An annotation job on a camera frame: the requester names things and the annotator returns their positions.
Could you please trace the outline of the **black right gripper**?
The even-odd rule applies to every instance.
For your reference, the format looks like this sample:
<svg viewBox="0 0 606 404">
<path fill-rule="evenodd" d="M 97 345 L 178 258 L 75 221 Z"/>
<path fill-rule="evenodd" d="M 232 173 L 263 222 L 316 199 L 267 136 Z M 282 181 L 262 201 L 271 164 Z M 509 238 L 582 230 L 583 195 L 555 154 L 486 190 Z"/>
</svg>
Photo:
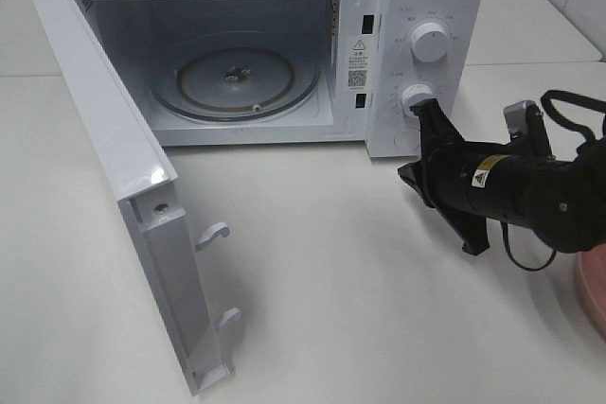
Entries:
<svg viewBox="0 0 606 404">
<path fill-rule="evenodd" d="M 436 98 L 420 101 L 410 111 L 419 119 L 425 167 L 421 161 L 409 163 L 398 168 L 398 175 L 454 229 L 465 253 L 480 255 L 489 248 L 487 223 L 472 209 L 468 191 L 480 156 L 489 154 L 490 145 L 465 141 Z"/>
</svg>

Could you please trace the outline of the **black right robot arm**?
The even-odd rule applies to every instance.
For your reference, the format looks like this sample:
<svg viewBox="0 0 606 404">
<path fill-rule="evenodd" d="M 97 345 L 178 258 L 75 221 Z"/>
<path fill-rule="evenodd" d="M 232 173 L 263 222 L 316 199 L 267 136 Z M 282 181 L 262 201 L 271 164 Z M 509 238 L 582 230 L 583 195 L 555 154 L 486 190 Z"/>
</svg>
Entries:
<svg viewBox="0 0 606 404">
<path fill-rule="evenodd" d="M 557 112 L 566 101 L 603 112 L 604 102 L 564 91 L 509 105 L 507 144 L 467 141 L 434 98 L 412 106 L 420 158 L 398 170 L 436 209 L 470 255 L 489 248 L 487 221 L 531 230 L 561 253 L 605 241 L 605 140 Z"/>
</svg>

